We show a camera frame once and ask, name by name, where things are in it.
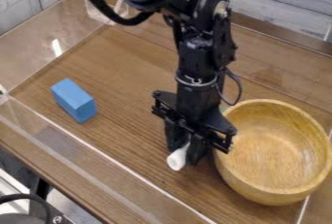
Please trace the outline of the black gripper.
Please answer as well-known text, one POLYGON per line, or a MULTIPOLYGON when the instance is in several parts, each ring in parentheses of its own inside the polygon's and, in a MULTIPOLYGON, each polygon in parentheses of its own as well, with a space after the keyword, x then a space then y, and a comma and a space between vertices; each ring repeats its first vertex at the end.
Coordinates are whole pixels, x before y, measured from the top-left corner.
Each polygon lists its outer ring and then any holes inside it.
POLYGON ((195 165, 210 148, 229 153, 237 129, 220 112, 222 81, 212 78, 202 83, 178 81, 178 91, 155 90, 151 112, 165 123, 170 152, 189 143, 186 161, 195 165))

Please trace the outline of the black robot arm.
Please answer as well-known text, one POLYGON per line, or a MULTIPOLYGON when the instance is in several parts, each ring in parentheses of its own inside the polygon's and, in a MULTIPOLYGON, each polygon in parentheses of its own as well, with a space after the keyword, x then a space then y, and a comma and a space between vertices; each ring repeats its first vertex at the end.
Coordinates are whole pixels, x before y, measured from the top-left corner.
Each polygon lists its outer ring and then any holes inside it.
POLYGON ((134 26, 162 14, 173 29, 179 64, 177 91, 157 90, 151 112, 163 119, 169 152, 197 164, 212 148, 228 153, 237 129, 220 111, 237 45, 229 0, 123 0, 139 13, 121 16, 104 0, 90 0, 115 23, 134 26))

